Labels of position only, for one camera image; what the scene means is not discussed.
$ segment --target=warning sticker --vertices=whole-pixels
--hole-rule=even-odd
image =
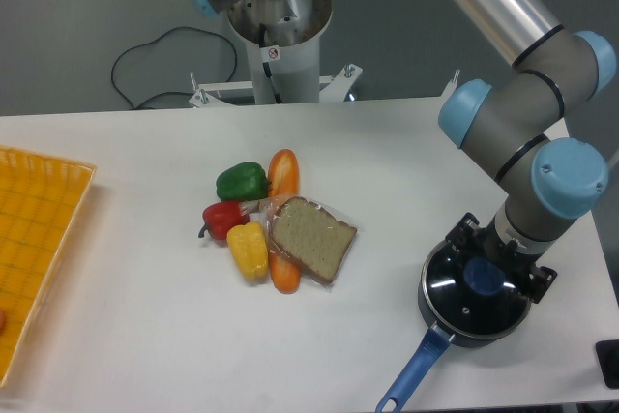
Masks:
[[[276,62],[281,59],[280,48],[277,45],[262,47],[260,49],[260,58],[262,58],[262,63]]]

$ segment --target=blue pan handle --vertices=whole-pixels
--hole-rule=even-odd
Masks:
[[[450,346],[450,339],[450,336],[434,323],[426,331],[426,335],[419,344],[417,351],[389,388],[385,397],[378,403],[376,413],[382,413],[389,400],[393,400],[396,403],[394,412],[401,411],[429,369],[432,368],[436,360]]]

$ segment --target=toast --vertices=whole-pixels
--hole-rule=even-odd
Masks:
[[[356,234],[356,227],[303,197],[281,205],[270,228],[271,240],[286,258],[327,284],[336,278]]]

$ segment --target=plastic bag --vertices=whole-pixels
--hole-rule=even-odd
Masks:
[[[259,220],[269,249],[322,285],[333,283],[358,232],[346,215],[300,195],[260,200]]]

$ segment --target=yellow tray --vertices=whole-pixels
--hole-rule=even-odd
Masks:
[[[0,388],[44,297],[92,164],[0,146]]]

